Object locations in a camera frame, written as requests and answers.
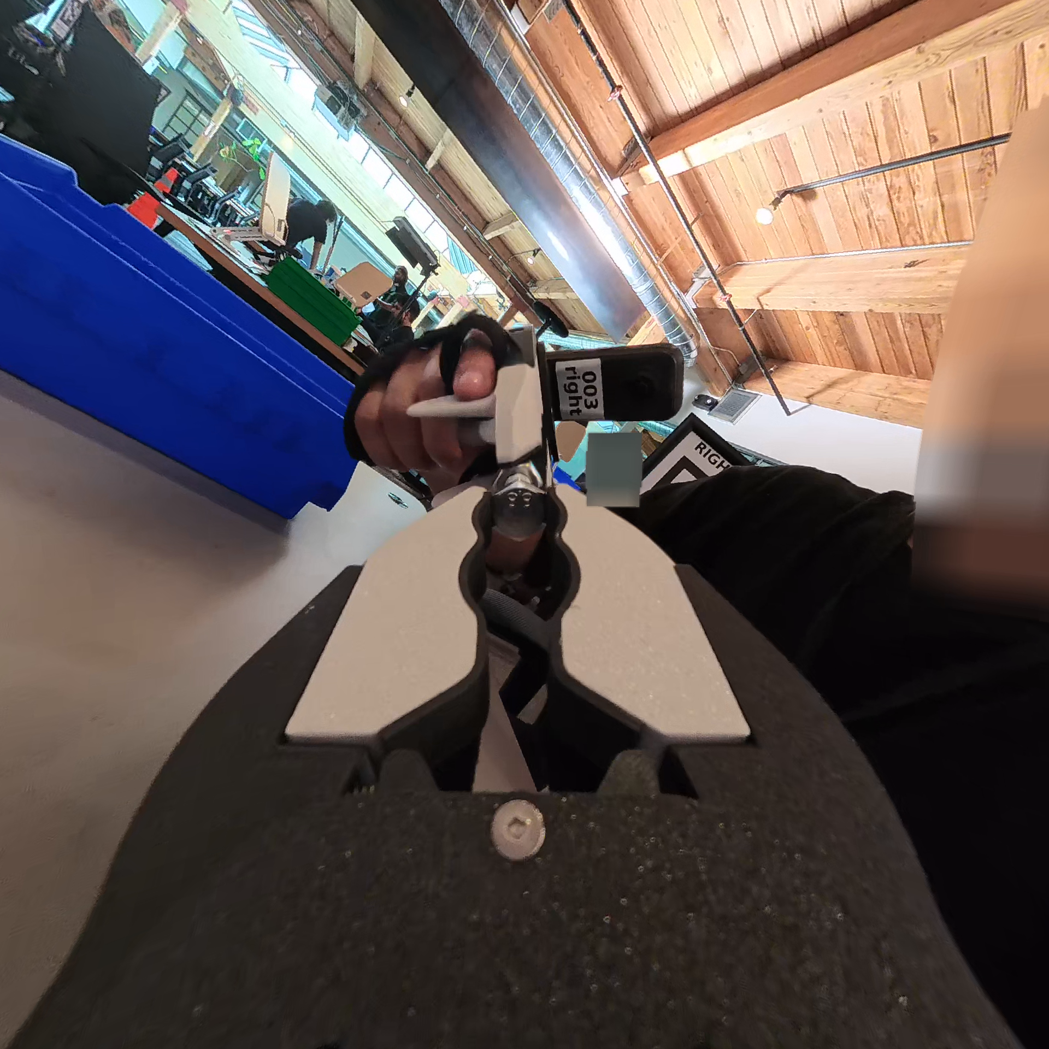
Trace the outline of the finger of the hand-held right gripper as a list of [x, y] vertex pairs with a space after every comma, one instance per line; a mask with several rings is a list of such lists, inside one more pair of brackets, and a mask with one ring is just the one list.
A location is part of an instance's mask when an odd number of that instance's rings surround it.
[[544, 442], [544, 404], [534, 364], [506, 365], [495, 384], [495, 459], [517, 464], [531, 458]]

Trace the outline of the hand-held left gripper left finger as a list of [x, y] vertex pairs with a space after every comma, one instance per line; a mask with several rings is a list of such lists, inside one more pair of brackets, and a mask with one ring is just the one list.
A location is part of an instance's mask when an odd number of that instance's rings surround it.
[[481, 613], [490, 524], [486, 491], [465, 488], [368, 558], [284, 742], [358, 748], [376, 767], [412, 751], [441, 789], [475, 789], [491, 703]]

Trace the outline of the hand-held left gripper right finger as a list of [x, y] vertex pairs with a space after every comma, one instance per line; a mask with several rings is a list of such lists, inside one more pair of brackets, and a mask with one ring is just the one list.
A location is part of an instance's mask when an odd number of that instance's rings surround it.
[[751, 744], [751, 727], [685, 586], [660, 545], [613, 510], [556, 486], [550, 498], [563, 598], [549, 621], [541, 712], [545, 789], [590, 793], [621, 754], [652, 784], [667, 756]]

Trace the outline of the steel hex bolt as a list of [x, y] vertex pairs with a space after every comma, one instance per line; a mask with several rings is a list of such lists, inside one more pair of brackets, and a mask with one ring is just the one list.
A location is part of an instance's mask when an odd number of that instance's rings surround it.
[[545, 528], [545, 490], [514, 481], [492, 494], [493, 529], [520, 543]]

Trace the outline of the blue plastic bin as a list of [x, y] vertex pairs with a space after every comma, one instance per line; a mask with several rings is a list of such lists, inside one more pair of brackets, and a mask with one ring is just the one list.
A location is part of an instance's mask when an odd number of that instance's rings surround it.
[[1, 365], [283, 518], [331, 510], [351, 383], [71, 168], [3, 137]]

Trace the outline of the person's right hand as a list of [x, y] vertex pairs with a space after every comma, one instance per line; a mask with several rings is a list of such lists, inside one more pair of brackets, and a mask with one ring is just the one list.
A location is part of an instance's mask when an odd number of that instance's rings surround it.
[[361, 458], [399, 473], [418, 473], [432, 492], [455, 488], [490, 457], [491, 449], [450, 418], [416, 418], [410, 408], [424, 400], [454, 397], [483, 400], [496, 384], [496, 362], [489, 335], [473, 328], [465, 335], [453, 379], [441, 374], [441, 346], [403, 346], [385, 356], [385, 368], [368, 384], [350, 424]]

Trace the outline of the framed code sign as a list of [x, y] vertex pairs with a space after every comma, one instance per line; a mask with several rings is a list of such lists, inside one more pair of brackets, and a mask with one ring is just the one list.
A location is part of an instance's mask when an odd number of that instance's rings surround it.
[[738, 449], [690, 413], [645, 457], [640, 492], [645, 494], [680, 481], [714, 478], [745, 465], [750, 463]]

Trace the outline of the person's black sweater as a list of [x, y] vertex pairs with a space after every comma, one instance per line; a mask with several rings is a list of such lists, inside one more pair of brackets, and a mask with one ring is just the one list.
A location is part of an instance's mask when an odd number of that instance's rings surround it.
[[911, 580], [914, 499], [733, 467], [619, 512], [812, 684], [885, 786], [977, 979], [1047, 1047], [1047, 614]]

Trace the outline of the black studio light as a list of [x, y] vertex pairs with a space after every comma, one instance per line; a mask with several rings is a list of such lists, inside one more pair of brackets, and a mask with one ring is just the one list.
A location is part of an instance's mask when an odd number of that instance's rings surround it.
[[386, 230], [386, 237], [397, 247], [411, 267], [419, 269], [423, 273], [425, 279], [438, 271], [438, 253], [426, 242], [406, 217], [394, 217]]

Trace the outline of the green plastic bin stack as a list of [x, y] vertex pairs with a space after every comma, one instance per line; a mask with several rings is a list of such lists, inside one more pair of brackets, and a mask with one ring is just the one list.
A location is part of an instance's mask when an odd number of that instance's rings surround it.
[[357, 311], [301, 261], [284, 257], [264, 277], [267, 290], [334, 344], [345, 347], [360, 326]]

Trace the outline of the large black screen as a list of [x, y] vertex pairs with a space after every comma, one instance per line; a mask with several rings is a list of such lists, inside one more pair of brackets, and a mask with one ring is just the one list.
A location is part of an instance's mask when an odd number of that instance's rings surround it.
[[1, 3], [2, 134], [71, 168], [98, 204], [146, 190], [160, 83], [91, 2], [61, 2], [49, 31], [43, 2]]

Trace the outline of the silver spiral air duct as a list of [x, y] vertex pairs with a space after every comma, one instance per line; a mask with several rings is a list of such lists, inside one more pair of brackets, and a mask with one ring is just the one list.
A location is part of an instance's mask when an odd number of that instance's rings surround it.
[[502, 5], [489, 1], [442, 1], [481, 69], [498, 89], [570, 199], [611, 255], [649, 317], [693, 365], [703, 335], [668, 270], [628, 207], [612, 188], [597, 153], [564, 100], [531, 53], [524, 36]]

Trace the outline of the black ceiling duct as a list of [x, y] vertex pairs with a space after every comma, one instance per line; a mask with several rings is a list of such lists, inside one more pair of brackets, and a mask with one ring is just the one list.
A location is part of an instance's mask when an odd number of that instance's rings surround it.
[[356, 7], [600, 327], [624, 338], [645, 308], [440, 2]]

